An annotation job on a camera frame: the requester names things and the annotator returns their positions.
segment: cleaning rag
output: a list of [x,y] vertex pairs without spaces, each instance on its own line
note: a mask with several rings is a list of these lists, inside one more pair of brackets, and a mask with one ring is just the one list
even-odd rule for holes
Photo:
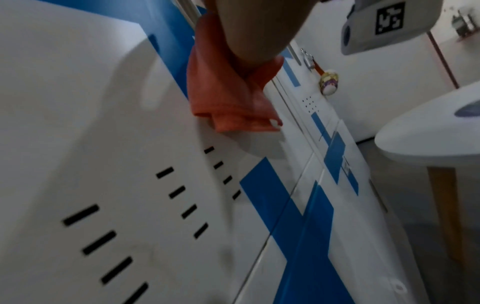
[[203,15],[186,71],[192,113],[211,118],[217,132],[278,131],[283,123],[263,89],[284,58],[277,56],[243,78],[233,69],[232,58],[218,15]]

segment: white device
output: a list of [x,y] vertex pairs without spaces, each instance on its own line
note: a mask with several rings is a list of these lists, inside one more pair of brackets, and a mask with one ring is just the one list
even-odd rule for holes
[[344,55],[396,44],[428,32],[442,0],[358,0],[341,31]]

